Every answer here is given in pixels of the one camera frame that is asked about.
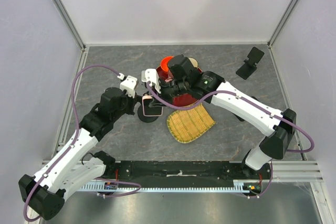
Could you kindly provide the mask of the black folding phone stand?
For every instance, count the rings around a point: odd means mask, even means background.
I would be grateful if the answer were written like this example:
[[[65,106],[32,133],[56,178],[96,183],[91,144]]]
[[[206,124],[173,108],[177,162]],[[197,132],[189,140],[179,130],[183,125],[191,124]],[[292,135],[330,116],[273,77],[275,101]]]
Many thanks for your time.
[[[256,70],[257,64],[264,56],[264,52],[256,47],[252,47],[244,64],[236,71],[236,74],[244,80],[247,80]]]

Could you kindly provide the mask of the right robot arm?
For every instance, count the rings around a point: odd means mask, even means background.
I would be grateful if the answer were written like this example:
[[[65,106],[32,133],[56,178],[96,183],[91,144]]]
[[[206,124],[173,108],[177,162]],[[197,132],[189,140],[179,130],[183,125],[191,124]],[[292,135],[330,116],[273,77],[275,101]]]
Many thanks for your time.
[[[173,57],[167,67],[172,80],[160,79],[156,69],[142,72],[142,82],[157,101],[172,107],[170,98],[189,94],[198,102],[218,106],[256,127],[264,139],[250,150],[240,166],[241,174],[254,178],[263,165],[272,159],[283,159],[295,133],[296,113],[269,107],[237,90],[223,77],[211,71],[201,72],[183,55]]]

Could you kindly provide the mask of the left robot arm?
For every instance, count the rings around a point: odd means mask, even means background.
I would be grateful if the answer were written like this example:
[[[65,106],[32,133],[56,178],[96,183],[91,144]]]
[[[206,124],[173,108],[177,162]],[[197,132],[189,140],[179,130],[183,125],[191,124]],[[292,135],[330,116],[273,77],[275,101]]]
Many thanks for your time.
[[[56,216],[67,199],[91,180],[115,173],[115,159],[100,151],[84,165],[75,169],[79,160],[113,129],[124,114],[133,115],[137,95],[133,88],[107,88],[97,103],[86,114],[65,146],[34,176],[23,175],[18,182],[24,205],[24,216],[29,222],[37,218],[27,216],[34,210],[39,218],[50,220]]]

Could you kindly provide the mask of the pink-cased smartphone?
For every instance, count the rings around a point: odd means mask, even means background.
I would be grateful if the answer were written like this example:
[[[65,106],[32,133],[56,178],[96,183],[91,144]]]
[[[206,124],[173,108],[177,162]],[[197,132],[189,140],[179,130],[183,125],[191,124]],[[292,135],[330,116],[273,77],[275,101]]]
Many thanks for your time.
[[[163,113],[163,107],[151,95],[142,97],[142,110],[143,115],[147,117],[161,116]]]

